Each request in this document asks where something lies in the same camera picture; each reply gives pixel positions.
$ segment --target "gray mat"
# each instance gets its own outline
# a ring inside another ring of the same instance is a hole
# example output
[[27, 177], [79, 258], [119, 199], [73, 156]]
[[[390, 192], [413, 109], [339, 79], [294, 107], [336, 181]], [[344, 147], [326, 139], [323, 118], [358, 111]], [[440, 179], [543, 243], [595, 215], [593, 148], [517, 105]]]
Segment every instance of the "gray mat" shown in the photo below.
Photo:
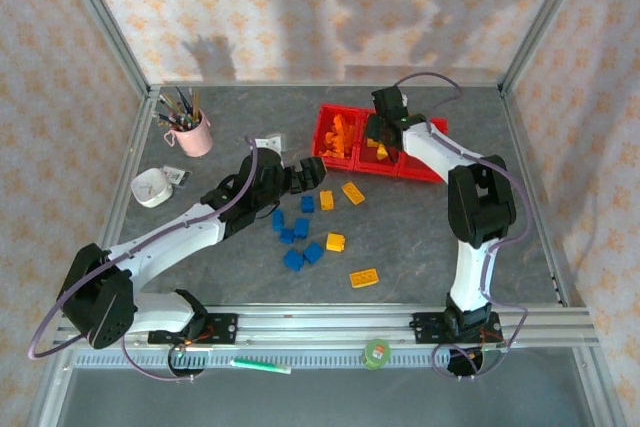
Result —
[[[193, 171], [184, 190], [154, 209], [131, 199], [120, 241], [142, 235], [186, 211], [228, 174], [236, 173], [248, 154], [243, 135], [286, 135], [285, 162], [308, 157], [318, 110], [322, 103], [372, 108], [368, 87], [212, 87], [203, 90], [202, 107], [212, 121], [213, 149], [191, 159], [178, 147], [171, 149], [164, 133], [151, 125], [140, 172], [165, 164]], [[414, 113], [445, 117], [450, 136], [483, 155], [501, 155], [519, 174], [514, 144], [496, 89], [466, 89], [463, 100], [429, 110], [452, 89], [406, 87]], [[353, 181], [366, 201], [353, 206], [341, 186]], [[256, 221], [234, 237], [204, 249], [161, 274], [145, 288], [167, 292], [189, 290], [203, 303], [249, 302], [417, 302], [443, 305], [456, 266], [457, 243], [447, 222], [445, 184], [389, 179], [369, 174], [330, 171], [322, 184], [333, 190], [335, 210], [307, 216], [309, 243], [324, 245], [328, 232], [347, 238], [342, 253], [326, 252], [315, 265], [300, 272], [287, 269], [282, 257], [291, 248], [281, 244], [271, 219]], [[314, 192], [316, 205], [318, 193]], [[522, 203], [511, 232], [524, 225]], [[286, 223], [301, 217], [299, 196], [282, 199]], [[377, 268], [380, 282], [354, 290], [349, 273]], [[537, 231], [524, 243], [498, 255], [492, 283], [497, 299], [526, 303], [554, 303], [556, 295]]]
[[509, 354], [487, 377], [431, 369], [219, 370], [176, 385], [131, 369], [74, 371], [59, 427], [588, 427], [571, 349]]

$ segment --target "pink cup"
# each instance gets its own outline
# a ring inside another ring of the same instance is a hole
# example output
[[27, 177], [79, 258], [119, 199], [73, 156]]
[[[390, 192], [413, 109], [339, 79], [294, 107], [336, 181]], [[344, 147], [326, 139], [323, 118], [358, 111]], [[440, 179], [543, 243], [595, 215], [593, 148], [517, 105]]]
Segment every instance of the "pink cup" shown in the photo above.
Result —
[[193, 130], [180, 132], [175, 127], [171, 127], [171, 130], [164, 134], [164, 140], [167, 144], [173, 147], [176, 139], [178, 139], [180, 147], [189, 157], [202, 157], [209, 152], [213, 146], [213, 139], [211, 138], [211, 132], [209, 132], [211, 123], [204, 113], [201, 112], [200, 115], [202, 115], [202, 120]]

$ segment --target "blue block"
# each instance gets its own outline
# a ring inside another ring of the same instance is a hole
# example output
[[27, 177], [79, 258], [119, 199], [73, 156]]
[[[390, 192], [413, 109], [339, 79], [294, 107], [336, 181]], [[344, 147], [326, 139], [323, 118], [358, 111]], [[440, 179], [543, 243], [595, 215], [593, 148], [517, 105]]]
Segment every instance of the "blue block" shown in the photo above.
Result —
[[302, 264], [304, 264], [304, 258], [295, 250], [290, 250], [287, 252], [287, 255], [284, 256], [284, 265], [291, 270], [298, 272], [302, 268]]
[[273, 222], [273, 230], [275, 232], [280, 232], [284, 227], [284, 214], [280, 209], [276, 210], [273, 213], [273, 217], [271, 218], [271, 221]]
[[300, 208], [303, 214], [313, 214], [315, 206], [313, 205], [313, 197], [310, 195], [303, 195], [300, 199]]
[[293, 235], [293, 229], [285, 229], [283, 228], [280, 231], [280, 242], [283, 244], [293, 244], [293, 239], [295, 236]]
[[296, 226], [293, 228], [293, 236], [296, 239], [306, 239], [309, 235], [309, 220], [296, 219]]
[[324, 249], [315, 242], [304, 249], [304, 258], [307, 259], [307, 262], [309, 262], [310, 264], [315, 264], [323, 254]]

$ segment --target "yellow lego brick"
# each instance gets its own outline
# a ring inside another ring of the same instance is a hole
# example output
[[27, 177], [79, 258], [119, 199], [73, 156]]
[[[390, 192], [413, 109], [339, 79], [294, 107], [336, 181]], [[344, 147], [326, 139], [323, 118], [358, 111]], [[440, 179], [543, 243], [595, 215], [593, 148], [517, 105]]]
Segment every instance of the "yellow lego brick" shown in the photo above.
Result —
[[329, 234], [327, 237], [327, 250], [333, 250], [334, 252], [342, 252], [344, 250], [344, 244], [346, 239], [344, 235]]
[[344, 192], [344, 195], [349, 197], [349, 200], [353, 202], [353, 205], [358, 205], [360, 202], [364, 201], [364, 195], [362, 195], [362, 192], [358, 190], [353, 182], [344, 184], [342, 186], [342, 191]]
[[322, 210], [333, 210], [333, 192], [330, 190], [320, 192], [320, 208]]
[[377, 284], [380, 280], [378, 279], [378, 271], [376, 269], [354, 272], [353, 274], [349, 274], [349, 279], [351, 279], [351, 287], [353, 287], [354, 289]]
[[387, 149], [384, 148], [384, 144], [378, 145], [378, 150], [376, 152], [376, 158], [378, 160], [384, 160], [387, 157], [389, 157], [389, 154], [387, 153]]

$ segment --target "white alarm clock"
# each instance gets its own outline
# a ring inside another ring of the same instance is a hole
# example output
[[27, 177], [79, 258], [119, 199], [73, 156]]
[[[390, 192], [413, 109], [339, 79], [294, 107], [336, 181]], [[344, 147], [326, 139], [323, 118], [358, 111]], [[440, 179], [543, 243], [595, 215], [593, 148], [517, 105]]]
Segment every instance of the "white alarm clock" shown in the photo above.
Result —
[[160, 169], [149, 169], [131, 182], [131, 192], [145, 207], [155, 207], [171, 197], [173, 187]]

